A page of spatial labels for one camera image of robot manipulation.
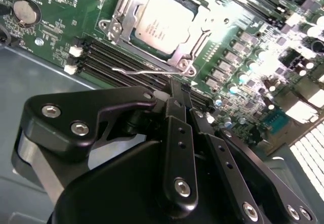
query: cable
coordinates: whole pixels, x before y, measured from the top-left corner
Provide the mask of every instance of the cable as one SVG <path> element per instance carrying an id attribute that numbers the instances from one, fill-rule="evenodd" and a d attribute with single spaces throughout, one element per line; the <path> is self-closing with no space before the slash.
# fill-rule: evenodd
<path id="1" fill-rule="evenodd" d="M 0 43 L 0 50 L 4 49 L 5 47 L 7 47 L 8 45 L 10 45 L 11 43 L 11 34 L 9 33 L 9 31 L 7 30 L 7 28 L 5 26 L 3 26 L 1 23 L 0 23 L 0 30 L 2 30 L 7 39 L 4 43 Z"/>

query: motherboard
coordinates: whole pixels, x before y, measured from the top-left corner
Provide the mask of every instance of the motherboard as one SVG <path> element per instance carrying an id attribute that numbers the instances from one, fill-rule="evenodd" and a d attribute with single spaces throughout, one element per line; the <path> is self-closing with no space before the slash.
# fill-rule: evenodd
<path id="1" fill-rule="evenodd" d="M 174 77 L 257 145 L 324 106 L 324 0 L 0 0 L 0 41 L 103 88 Z"/>

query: black bracket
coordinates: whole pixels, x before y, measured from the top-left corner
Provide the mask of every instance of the black bracket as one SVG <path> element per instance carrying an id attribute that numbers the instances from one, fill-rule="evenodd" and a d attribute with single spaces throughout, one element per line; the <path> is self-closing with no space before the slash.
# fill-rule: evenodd
<path id="1" fill-rule="evenodd" d="M 234 132 L 215 132 L 192 108 L 188 88 L 171 80 L 168 99 L 154 93 L 122 87 L 25 103 L 12 162 L 56 203 L 53 223 L 316 223 Z M 146 141 L 89 171 L 98 143 L 137 133 Z"/>

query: vent grille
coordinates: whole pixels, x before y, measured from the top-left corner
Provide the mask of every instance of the vent grille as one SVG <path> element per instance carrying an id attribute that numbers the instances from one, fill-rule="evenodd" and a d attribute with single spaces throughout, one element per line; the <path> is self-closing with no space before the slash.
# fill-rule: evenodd
<path id="1" fill-rule="evenodd" d="M 290 149 L 324 200 L 324 123 L 319 124 Z"/>

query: screw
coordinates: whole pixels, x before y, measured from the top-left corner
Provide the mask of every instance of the screw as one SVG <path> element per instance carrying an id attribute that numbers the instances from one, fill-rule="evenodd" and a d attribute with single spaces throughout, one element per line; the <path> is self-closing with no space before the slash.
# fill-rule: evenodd
<path id="1" fill-rule="evenodd" d="M 120 24 L 119 23 L 114 23 L 112 30 L 115 31 L 116 33 L 120 32 Z"/>
<path id="2" fill-rule="evenodd" d="M 42 114 L 49 118 L 56 118 L 61 115 L 61 110 L 53 105 L 46 105 L 42 107 Z"/>
<path id="3" fill-rule="evenodd" d="M 196 111 L 196 114 L 198 115 L 199 118 L 203 118 L 204 117 L 203 113 L 201 113 L 200 111 Z"/>
<path id="4" fill-rule="evenodd" d="M 176 191 L 182 197 L 188 197 L 190 195 L 190 187 L 184 180 L 176 180 L 174 183 Z"/>
<path id="5" fill-rule="evenodd" d="M 245 214 L 254 222 L 257 222 L 259 217 L 257 211 L 248 202 L 244 202 L 243 210 Z"/>
<path id="6" fill-rule="evenodd" d="M 188 63 L 187 60 L 182 59 L 182 60 L 180 61 L 180 68 L 185 69 L 185 68 L 187 68 L 188 64 L 189 64 L 189 63 Z"/>
<path id="7" fill-rule="evenodd" d="M 42 40 L 41 38 L 36 38 L 35 39 L 35 44 L 37 46 L 43 46 L 44 45 L 44 40 Z"/>
<path id="8" fill-rule="evenodd" d="M 82 137 L 89 133 L 89 128 L 84 123 L 76 122 L 71 125 L 71 131 L 77 136 Z"/>
<path id="9" fill-rule="evenodd" d="M 227 130 L 224 131 L 224 134 L 225 134 L 228 138 L 231 138 L 231 137 L 232 137 L 232 134 L 231 134 L 229 131 L 227 131 Z"/>
<path id="10" fill-rule="evenodd" d="M 287 205 L 287 209 L 289 211 L 289 214 L 295 219 L 295 220 L 299 220 L 300 216 L 298 214 L 298 212 L 291 206 L 291 205 Z"/>
<path id="11" fill-rule="evenodd" d="M 303 214 L 303 216 L 307 220 L 312 220 L 312 217 L 310 216 L 310 214 L 303 207 L 300 207 L 299 209 L 300 209 L 300 212 Z"/>

